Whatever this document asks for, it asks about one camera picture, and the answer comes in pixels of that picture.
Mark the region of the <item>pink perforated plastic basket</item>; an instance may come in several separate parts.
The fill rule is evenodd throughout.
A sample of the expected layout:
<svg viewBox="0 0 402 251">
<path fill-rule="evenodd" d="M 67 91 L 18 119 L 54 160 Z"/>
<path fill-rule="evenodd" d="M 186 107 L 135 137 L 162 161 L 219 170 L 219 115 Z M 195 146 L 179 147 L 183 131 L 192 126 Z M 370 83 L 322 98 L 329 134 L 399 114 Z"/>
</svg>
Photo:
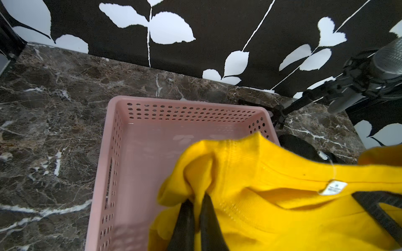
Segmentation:
<svg viewBox="0 0 402 251">
<path fill-rule="evenodd" d="M 163 210 L 159 188 L 180 155 L 202 140 L 260 132 L 278 144 L 261 107 L 117 96 L 107 107 L 85 249 L 145 251 Z"/>
</svg>

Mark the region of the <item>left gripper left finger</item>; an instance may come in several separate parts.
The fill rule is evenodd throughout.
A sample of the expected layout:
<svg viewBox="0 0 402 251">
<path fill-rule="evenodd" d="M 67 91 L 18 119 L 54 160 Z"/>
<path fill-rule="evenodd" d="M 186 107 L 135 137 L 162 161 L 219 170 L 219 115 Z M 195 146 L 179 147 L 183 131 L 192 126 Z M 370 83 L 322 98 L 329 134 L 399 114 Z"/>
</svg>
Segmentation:
<svg viewBox="0 0 402 251">
<path fill-rule="evenodd" d="M 194 205 L 190 200 L 182 203 L 167 251 L 193 251 L 195 238 Z"/>
</svg>

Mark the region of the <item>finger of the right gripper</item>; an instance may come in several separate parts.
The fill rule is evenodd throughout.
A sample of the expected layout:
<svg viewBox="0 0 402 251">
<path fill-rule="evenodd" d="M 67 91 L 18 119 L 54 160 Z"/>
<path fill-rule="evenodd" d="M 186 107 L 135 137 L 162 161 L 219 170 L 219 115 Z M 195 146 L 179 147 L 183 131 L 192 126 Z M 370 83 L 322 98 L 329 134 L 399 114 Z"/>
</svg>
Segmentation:
<svg viewBox="0 0 402 251">
<path fill-rule="evenodd" d="M 358 191 L 352 194 L 355 201 L 399 244 L 402 245 L 402 226 L 380 204 L 402 208 L 402 195 L 387 191 Z"/>
</svg>

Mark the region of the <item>black t-shirt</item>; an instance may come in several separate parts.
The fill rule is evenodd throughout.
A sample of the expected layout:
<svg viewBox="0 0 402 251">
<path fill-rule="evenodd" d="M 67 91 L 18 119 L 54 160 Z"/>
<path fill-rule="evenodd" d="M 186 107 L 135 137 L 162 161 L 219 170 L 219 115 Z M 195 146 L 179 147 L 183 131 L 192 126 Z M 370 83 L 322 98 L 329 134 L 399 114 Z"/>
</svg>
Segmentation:
<svg viewBox="0 0 402 251">
<path fill-rule="evenodd" d="M 336 157 L 333 153 L 318 151 L 310 143 L 294 135 L 283 134 L 278 137 L 278 140 L 282 148 L 305 159 L 321 163 L 345 164 L 345 161 Z"/>
</svg>

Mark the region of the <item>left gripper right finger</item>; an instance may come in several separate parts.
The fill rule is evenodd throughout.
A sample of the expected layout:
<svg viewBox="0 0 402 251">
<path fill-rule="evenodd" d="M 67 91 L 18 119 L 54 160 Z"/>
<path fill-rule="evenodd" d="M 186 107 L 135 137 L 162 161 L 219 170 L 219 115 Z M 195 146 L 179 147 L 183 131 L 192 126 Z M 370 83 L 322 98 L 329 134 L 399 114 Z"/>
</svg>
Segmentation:
<svg viewBox="0 0 402 251">
<path fill-rule="evenodd" d="M 215 213 L 212 199 L 207 193 L 204 195 L 202 201 L 200 233 L 202 251 L 229 251 Z"/>
</svg>

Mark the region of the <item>yellow t-shirt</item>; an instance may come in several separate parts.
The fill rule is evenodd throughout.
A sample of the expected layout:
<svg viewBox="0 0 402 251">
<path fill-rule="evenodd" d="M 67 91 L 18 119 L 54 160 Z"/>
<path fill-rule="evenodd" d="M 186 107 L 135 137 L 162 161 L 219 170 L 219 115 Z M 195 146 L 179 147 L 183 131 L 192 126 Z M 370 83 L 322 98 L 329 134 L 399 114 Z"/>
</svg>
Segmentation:
<svg viewBox="0 0 402 251">
<path fill-rule="evenodd" d="M 211 197 L 231 251 L 394 251 L 398 243 L 354 200 L 357 191 L 402 192 L 402 147 L 375 147 L 357 165 L 307 160 L 259 133 L 191 145 L 162 184 L 165 206 L 148 249 L 165 251 L 181 204 L 200 217 Z"/>
</svg>

